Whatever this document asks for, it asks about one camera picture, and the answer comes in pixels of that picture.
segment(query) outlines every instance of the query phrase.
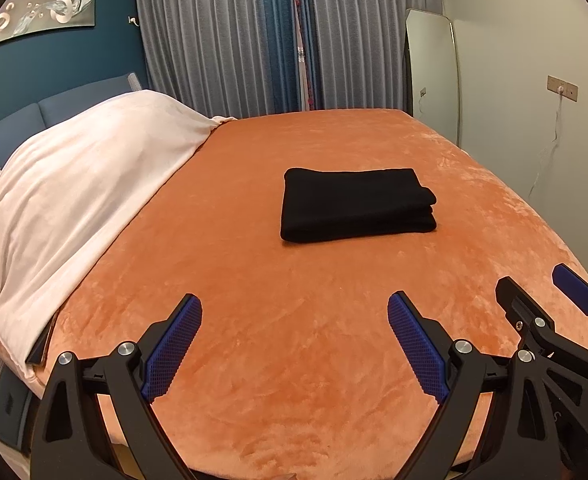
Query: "blue gripper pad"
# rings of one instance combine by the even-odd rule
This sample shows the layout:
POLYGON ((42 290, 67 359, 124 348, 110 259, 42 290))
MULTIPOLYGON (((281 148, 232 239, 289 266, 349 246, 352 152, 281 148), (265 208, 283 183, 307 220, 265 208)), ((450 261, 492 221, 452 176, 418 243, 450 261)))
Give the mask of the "blue gripper pad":
POLYGON ((450 394, 445 380, 445 362, 398 293, 389 298, 388 319, 424 393, 442 404, 450 394))
POLYGON ((145 368, 145 382, 141 394, 150 403, 165 395, 174 375, 185 357, 194 336, 200 328, 202 308, 199 298, 191 296, 165 330, 158 345, 152 351, 145 368))
POLYGON ((558 264, 552 271, 556 288, 588 316, 588 283, 565 264, 558 264))

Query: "framed picture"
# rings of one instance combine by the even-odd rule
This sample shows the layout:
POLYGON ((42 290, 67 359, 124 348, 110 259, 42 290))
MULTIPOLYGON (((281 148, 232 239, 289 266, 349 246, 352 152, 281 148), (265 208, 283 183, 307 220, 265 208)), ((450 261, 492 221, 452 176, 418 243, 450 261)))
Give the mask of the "framed picture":
POLYGON ((25 34, 94 26, 95 0, 6 0, 0 8, 0 43, 25 34))

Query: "wall outlet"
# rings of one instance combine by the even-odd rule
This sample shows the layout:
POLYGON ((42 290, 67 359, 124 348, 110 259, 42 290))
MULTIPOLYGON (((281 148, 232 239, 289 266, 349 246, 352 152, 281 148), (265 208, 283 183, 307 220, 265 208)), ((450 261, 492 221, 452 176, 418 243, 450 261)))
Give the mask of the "wall outlet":
POLYGON ((565 89, 563 92, 563 97, 567 97, 568 99, 571 99, 575 102, 578 101, 578 86, 548 75, 548 90, 558 94, 559 86, 562 86, 565 89))

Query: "orange bedspread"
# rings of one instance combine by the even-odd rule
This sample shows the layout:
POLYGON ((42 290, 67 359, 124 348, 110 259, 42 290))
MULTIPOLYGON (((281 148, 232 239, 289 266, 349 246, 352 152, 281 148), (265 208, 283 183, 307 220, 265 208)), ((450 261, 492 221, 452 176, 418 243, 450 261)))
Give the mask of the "orange bedspread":
MULTIPOLYGON (((586 276, 523 200, 402 112, 234 121, 157 192, 72 294, 40 377, 65 350, 87 358, 138 339, 191 292, 202 300, 202 327, 153 405, 189 466, 226 478, 392 478, 436 402, 388 325, 388 297, 404 290, 453 338, 511 355, 517 335, 494 301, 497 280, 510 275, 558 332, 588 347, 588 319, 552 285, 559 262, 586 276), (293 166, 414 168, 438 199, 438 228, 285 243, 283 174, 293 166)), ((486 410, 484 399, 463 455, 486 410)))

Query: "dark blue wall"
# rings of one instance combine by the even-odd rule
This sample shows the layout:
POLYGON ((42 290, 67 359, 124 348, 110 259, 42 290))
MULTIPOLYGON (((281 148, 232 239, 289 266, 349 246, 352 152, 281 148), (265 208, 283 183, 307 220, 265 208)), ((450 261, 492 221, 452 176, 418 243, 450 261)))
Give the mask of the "dark blue wall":
POLYGON ((136 0, 96 0, 96 26, 0 43, 0 120, 76 86, 136 72, 148 86, 136 0))

